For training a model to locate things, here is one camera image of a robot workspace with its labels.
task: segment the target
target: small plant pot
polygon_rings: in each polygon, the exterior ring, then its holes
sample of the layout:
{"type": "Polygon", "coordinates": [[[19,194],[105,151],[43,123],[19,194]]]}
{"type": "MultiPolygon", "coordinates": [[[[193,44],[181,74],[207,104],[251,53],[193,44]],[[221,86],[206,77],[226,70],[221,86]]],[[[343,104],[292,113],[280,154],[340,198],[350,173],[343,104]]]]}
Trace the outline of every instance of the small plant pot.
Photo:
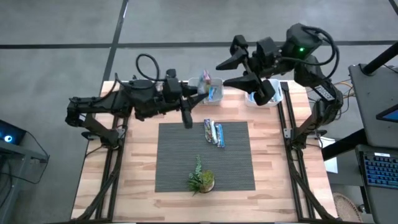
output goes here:
{"type": "Polygon", "coordinates": [[[210,192],[211,190],[213,190],[215,184],[216,184],[216,180],[213,180],[213,183],[211,185],[208,185],[206,187],[204,187],[204,186],[201,187],[200,193],[205,194],[205,193],[210,192]]]}

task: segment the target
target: gray floor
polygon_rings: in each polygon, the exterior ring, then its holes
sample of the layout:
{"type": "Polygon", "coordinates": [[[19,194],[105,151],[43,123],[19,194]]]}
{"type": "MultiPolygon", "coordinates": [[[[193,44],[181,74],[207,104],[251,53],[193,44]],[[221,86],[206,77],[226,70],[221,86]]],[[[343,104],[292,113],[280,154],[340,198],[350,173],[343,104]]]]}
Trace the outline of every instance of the gray floor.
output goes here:
{"type": "MultiPolygon", "coordinates": [[[[121,3],[2,0],[0,45],[111,43],[121,3]]],[[[137,0],[129,3],[119,42],[219,42],[230,41],[236,34],[244,34],[250,41],[268,35],[283,41],[286,29],[296,22],[322,27],[335,40],[396,40],[397,20],[386,0],[253,0],[250,4],[238,0],[137,0]]],[[[368,62],[387,47],[341,46],[341,62],[333,81],[348,79],[348,65],[368,62]]],[[[215,65],[229,53],[227,47],[213,47],[118,49],[112,73],[118,72],[123,79],[137,74],[134,60],[141,52],[152,54],[163,74],[176,68],[183,80],[197,77],[203,69],[220,78],[243,71],[216,71],[215,65]]],[[[323,60],[329,53],[328,47],[321,47],[315,55],[323,60]]],[[[27,184],[21,192],[12,223],[69,219],[87,142],[80,136],[82,129],[63,121],[68,97],[98,94],[108,54],[108,49],[0,50],[0,104],[6,105],[0,119],[28,129],[51,154],[41,183],[27,184]]],[[[391,64],[398,65],[398,58],[391,64]]],[[[153,73],[150,62],[143,60],[142,67],[153,73]]],[[[323,67],[325,73],[330,69],[323,67]]],[[[277,78],[292,79],[292,74],[277,78]]],[[[332,138],[343,138],[360,128],[354,98],[350,98],[349,111],[325,127],[332,138]]]]}

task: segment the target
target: blue light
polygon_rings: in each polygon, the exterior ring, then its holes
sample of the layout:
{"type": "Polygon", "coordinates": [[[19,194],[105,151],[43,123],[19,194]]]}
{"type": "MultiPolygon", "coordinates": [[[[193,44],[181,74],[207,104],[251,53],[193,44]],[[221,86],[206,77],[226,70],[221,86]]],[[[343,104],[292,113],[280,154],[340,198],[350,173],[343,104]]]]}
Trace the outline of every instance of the blue light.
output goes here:
{"type": "Polygon", "coordinates": [[[12,137],[11,136],[6,136],[4,137],[5,142],[11,142],[12,141],[12,137]]]}

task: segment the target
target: potted plant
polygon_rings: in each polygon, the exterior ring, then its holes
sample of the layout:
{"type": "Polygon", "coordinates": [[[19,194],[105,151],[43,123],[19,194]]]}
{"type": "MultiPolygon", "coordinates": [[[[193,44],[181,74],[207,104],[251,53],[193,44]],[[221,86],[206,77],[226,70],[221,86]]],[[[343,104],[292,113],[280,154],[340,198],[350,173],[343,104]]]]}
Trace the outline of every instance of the potted plant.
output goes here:
{"type": "Polygon", "coordinates": [[[214,187],[214,173],[211,170],[201,170],[200,156],[197,155],[197,167],[195,173],[189,174],[188,186],[189,190],[193,191],[194,195],[198,192],[207,193],[214,187]]]}

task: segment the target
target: blue keyboard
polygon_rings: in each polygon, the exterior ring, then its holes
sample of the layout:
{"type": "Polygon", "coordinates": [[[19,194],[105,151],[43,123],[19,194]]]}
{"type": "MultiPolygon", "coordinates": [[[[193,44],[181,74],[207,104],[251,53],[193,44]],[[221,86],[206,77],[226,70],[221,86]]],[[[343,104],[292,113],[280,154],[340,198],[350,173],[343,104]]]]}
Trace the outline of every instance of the blue keyboard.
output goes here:
{"type": "Polygon", "coordinates": [[[398,157],[363,154],[368,185],[398,189],[398,157]]]}

